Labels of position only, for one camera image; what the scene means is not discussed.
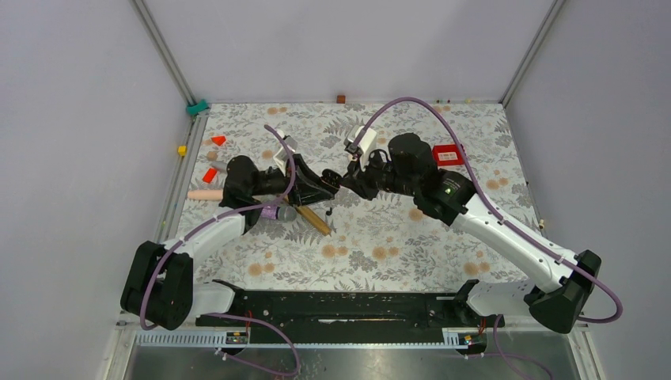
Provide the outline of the silver microphone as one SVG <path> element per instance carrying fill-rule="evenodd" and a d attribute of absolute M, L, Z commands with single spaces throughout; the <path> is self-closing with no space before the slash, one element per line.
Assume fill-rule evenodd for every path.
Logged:
<path fill-rule="evenodd" d="M 210 166 L 220 173 L 225 173 L 227 171 L 227 163 L 224 161 L 212 161 Z"/>

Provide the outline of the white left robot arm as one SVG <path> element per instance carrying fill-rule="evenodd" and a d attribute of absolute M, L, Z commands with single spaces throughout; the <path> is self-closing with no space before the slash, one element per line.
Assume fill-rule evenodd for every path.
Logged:
<path fill-rule="evenodd" d="M 197 285 L 195 268 L 258 223 L 272 206 L 261 203 L 259 196 L 308 206 L 333 200 L 341 180 L 330 169 L 315 174 L 300 154 L 294 154 L 285 169 L 260 170 L 247 156 L 232 158 L 226 166 L 223 199 L 213 216 L 184 237 L 145 241 L 137 248 L 121 294 L 121 309 L 167 330 L 204 314 L 215 314 L 226 325 L 238 324 L 246 306 L 235 297 L 234 287 L 221 280 Z"/>

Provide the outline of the purple glitter microphone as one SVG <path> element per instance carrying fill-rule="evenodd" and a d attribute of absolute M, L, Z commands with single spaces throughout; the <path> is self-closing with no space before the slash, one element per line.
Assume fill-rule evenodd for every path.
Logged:
<path fill-rule="evenodd" d="M 293 222 L 297 218 L 298 212 L 294 207 L 291 206 L 269 206 L 263 208 L 260 215 L 265 219 L 273 219 L 281 222 Z"/>

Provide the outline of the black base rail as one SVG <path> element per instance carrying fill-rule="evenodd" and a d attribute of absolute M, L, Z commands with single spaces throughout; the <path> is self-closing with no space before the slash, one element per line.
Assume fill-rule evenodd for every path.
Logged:
<path fill-rule="evenodd" d="M 478 332 L 504 319 L 473 311 L 457 293 L 253 291 L 236 288 L 232 319 L 202 316 L 200 327 L 240 327 L 254 344 L 279 344 L 280 329 L 295 344 L 432 344 L 447 328 Z"/>

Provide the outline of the teal curved block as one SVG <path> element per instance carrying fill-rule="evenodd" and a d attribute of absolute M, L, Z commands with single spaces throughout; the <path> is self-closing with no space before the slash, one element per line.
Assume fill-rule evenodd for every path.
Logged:
<path fill-rule="evenodd" d="M 206 111 L 209 108 L 209 104 L 205 99 L 200 100 L 199 102 L 189 105 L 186 107 L 186 112 L 189 116 L 195 117 L 203 111 Z"/>

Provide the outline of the pink microphone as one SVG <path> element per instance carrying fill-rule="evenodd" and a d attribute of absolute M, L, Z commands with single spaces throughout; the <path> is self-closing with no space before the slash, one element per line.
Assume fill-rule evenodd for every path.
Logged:
<path fill-rule="evenodd" d="M 212 189 L 202 189 L 202 190 L 193 190 L 189 191 L 187 198 L 190 200 L 204 200 L 204 201 L 221 201 L 224 196 L 224 191 L 212 190 Z"/>

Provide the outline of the black earbud charging case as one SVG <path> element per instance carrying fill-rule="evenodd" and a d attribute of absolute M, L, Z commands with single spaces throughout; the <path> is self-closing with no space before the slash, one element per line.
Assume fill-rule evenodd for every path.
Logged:
<path fill-rule="evenodd" d="M 320 179 L 324 183 L 326 189 L 331 194 L 335 195 L 340 190 L 340 185 L 343 177 L 334 170 L 324 169 L 322 171 Z"/>

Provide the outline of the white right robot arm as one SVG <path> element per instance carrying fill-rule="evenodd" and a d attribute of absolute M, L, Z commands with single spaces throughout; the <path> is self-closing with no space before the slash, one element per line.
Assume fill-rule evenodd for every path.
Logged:
<path fill-rule="evenodd" d="M 387 150 L 372 150 L 347 167 L 341 185 L 366 200 L 380 191 L 410 196 L 426 216 L 479 239 L 527 276 L 516 283 L 468 281 L 453 313 L 462 325 L 483 317 L 532 317 L 556 333 L 569 333 L 594 284 L 601 258 L 575 253 L 541 237 L 481 197 L 464 175 L 436 165 L 432 149 L 419 136 L 393 138 Z"/>

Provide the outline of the gold microphone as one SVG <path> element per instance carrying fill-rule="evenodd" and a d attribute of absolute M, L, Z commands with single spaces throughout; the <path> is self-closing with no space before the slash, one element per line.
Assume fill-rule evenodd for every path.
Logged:
<path fill-rule="evenodd" d="M 293 208 L 305 221 L 307 221 L 322 235 L 328 236 L 331 234 L 332 230 L 330 226 L 310 207 L 293 205 Z"/>

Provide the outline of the red triangular block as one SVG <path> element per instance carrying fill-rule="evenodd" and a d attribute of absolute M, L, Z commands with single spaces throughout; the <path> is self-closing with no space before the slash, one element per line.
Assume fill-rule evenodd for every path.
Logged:
<path fill-rule="evenodd" d="M 222 146 L 226 142 L 224 135 L 213 136 L 210 138 L 211 142 L 217 146 Z"/>

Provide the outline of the red rectangular block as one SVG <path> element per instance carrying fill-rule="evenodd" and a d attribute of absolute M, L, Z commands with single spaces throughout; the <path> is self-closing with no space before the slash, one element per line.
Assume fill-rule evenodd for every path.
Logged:
<path fill-rule="evenodd" d="M 218 175 L 218 171 L 212 167 L 210 167 L 205 174 L 202 177 L 202 181 L 204 183 L 210 184 Z"/>

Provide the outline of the red box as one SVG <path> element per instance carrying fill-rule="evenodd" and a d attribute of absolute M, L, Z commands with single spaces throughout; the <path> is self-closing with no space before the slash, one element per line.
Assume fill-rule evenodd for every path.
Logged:
<path fill-rule="evenodd" d="M 432 154 L 436 165 L 459 166 L 464 164 L 464 155 L 457 147 L 457 144 L 438 144 L 434 145 Z"/>

